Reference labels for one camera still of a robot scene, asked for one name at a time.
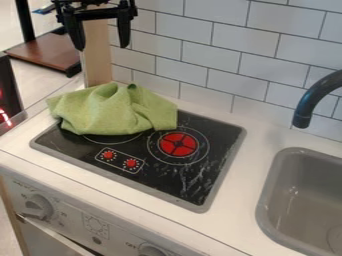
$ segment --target white tile wall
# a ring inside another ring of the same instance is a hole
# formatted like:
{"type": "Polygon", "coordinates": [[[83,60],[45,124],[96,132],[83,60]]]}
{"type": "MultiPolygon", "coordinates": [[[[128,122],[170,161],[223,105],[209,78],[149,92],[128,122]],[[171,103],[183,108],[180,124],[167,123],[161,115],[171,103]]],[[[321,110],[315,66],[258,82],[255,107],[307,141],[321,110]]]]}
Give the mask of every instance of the white tile wall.
{"type": "Polygon", "coordinates": [[[228,110],[232,107],[233,95],[221,93],[191,84],[181,84],[180,98],[213,109],[228,110]]]}
{"type": "Polygon", "coordinates": [[[183,44],[183,61],[229,72],[237,72],[240,55],[241,53],[236,51],[201,44],[183,44]]]}
{"type": "Polygon", "coordinates": [[[214,25],[213,45],[250,52],[266,56],[274,56],[279,35],[255,29],[214,25]]]}
{"type": "Polygon", "coordinates": [[[324,12],[276,4],[252,3],[248,26],[287,34],[318,37],[324,12]]]}
{"type": "MultiPolygon", "coordinates": [[[[299,99],[342,69],[341,0],[137,0],[132,49],[113,47],[114,79],[291,126],[299,99]]],[[[118,45],[115,22],[110,40],[118,45]]],[[[309,129],[342,141],[342,89],[309,129]]]]}

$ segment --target gray sink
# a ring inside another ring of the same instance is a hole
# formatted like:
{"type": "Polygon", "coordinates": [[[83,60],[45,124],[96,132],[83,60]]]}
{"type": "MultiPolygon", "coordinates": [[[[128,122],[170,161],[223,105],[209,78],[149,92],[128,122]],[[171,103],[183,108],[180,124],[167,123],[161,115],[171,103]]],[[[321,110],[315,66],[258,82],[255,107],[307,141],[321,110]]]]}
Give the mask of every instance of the gray sink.
{"type": "Polygon", "coordinates": [[[279,152],[256,218],[279,244],[306,255],[342,255],[342,159],[303,148],[279,152]]]}

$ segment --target green towel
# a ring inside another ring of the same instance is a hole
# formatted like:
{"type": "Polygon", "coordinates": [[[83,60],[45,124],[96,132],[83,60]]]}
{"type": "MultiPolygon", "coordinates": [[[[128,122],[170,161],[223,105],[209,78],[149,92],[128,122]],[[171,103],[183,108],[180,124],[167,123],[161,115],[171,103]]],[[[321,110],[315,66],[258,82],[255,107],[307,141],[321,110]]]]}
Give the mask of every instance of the green towel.
{"type": "Polygon", "coordinates": [[[47,100],[62,128],[75,134],[124,135],[177,127],[177,107],[143,87],[109,83],[47,100]]]}

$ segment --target black stovetop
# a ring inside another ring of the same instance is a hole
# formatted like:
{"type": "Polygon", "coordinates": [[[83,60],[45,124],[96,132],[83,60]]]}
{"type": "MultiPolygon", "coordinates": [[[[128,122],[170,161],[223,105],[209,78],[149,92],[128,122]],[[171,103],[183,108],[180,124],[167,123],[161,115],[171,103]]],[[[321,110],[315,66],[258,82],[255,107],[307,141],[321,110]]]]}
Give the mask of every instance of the black stovetop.
{"type": "Polygon", "coordinates": [[[203,211],[200,208],[209,208],[206,201],[212,201],[243,134],[240,127],[179,111],[178,128],[172,131],[79,136],[57,124],[36,137],[31,146],[153,196],[203,211]]]}

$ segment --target floor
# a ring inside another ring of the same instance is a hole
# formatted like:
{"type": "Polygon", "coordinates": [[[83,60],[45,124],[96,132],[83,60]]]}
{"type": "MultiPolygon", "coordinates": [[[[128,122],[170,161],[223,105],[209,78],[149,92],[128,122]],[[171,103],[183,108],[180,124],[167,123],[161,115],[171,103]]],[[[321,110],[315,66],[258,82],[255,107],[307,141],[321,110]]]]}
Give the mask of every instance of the floor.
{"type": "MultiPolygon", "coordinates": [[[[29,0],[31,11],[49,4],[49,0],[29,0]]],[[[46,33],[60,25],[55,14],[32,14],[36,35],[46,33]]],[[[0,1],[0,51],[23,42],[14,0],[0,1]]],[[[25,108],[48,95],[70,79],[63,74],[22,61],[12,61],[15,77],[25,108]]],[[[21,251],[0,199],[0,256],[20,256],[21,251]]]]}

